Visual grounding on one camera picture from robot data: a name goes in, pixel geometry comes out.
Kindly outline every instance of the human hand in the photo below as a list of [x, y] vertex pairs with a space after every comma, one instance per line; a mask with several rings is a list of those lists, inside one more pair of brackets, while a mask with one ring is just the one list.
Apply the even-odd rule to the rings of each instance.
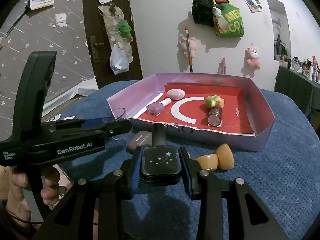
[[[66, 187], [59, 186], [60, 174], [56, 168], [44, 169], [45, 188], [41, 190], [43, 202], [46, 205], [54, 205], [58, 202], [59, 193], [65, 193]], [[31, 212], [28, 203], [23, 195], [22, 188], [28, 186], [28, 177], [25, 173], [11, 168], [9, 175], [9, 194], [6, 209], [9, 214], [19, 219], [30, 222]], [[13, 219], [19, 226], [28, 229], [30, 224]]]

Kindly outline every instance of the grey wallpaper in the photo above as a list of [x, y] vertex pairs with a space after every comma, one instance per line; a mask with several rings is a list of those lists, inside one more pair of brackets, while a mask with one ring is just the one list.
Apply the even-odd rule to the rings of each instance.
[[[28, 0], [20, 0], [0, 29], [4, 44], [0, 50], [0, 140], [11, 135], [15, 96], [31, 52], [57, 51], [45, 102], [94, 77], [86, 46], [82, 0], [54, 0], [54, 6], [34, 10], [33, 16], [24, 15], [7, 37], [7, 31], [23, 14], [27, 3]], [[61, 13], [66, 15], [65, 27], [56, 23], [56, 14]], [[58, 23], [63, 16], [58, 15]]]

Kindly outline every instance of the black backpack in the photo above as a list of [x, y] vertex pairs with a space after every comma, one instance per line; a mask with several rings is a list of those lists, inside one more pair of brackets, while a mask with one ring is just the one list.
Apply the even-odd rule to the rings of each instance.
[[212, 7], [211, 0], [193, 0], [191, 7], [193, 21], [214, 27]]

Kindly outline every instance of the door lock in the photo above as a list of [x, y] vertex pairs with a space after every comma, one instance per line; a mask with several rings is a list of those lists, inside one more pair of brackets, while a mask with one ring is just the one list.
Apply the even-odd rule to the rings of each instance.
[[104, 46], [104, 43], [97, 43], [96, 36], [90, 36], [92, 60], [94, 64], [100, 62], [98, 48]]

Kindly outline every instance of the blue blanket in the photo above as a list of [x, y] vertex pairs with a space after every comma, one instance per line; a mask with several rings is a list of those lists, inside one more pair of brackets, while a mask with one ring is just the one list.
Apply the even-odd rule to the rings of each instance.
[[[64, 110], [61, 118], [105, 116], [110, 108], [107, 98], [135, 81], [110, 84]], [[320, 211], [320, 142], [310, 123], [287, 96], [261, 90], [276, 116], [270, 136], [262, 152], [232, 149], [235, 168], [217, 172], [219, 178], [244, 178], [263, 200], [290, 240], [300, 240]], [[103, 178], [131, 158], [126, 143], [111, 140], [106, 151], [81, 157], [60, 167], [73, 180]], [[177, 138], [168, 144], [186, 146], [192, 158], [213, 153], [215, 145], [206, 145]], [[123, 201], [124, 228], [138, 240], [196, 239], [200, 201], [190, 201], [183, 183], [151, 187], [141, 182], [132, 201]], [[226, 203], [224, 239], [228, 239]]]

